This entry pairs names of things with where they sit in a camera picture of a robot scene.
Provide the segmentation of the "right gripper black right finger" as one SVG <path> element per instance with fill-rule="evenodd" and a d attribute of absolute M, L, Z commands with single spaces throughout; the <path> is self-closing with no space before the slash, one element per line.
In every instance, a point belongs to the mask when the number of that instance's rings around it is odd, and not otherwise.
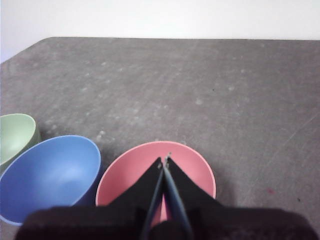
<path fill-rule="evenodd" d="M 170 173 L 196 240 L 315 240 L 317 233 L 302 215 L 279 208 L 221 204 L 196 185 L 170 157 Z"/>

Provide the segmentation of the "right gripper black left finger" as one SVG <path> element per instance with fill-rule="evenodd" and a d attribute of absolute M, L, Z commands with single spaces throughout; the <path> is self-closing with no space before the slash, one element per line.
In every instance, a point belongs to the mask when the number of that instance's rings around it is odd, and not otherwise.
<path fill-rule="evenodd" d="M 103 206 L 59 206 L 30 214 L 18 240 L 137 240 L 162 174 L 157 158 L 138 181 Z"/>

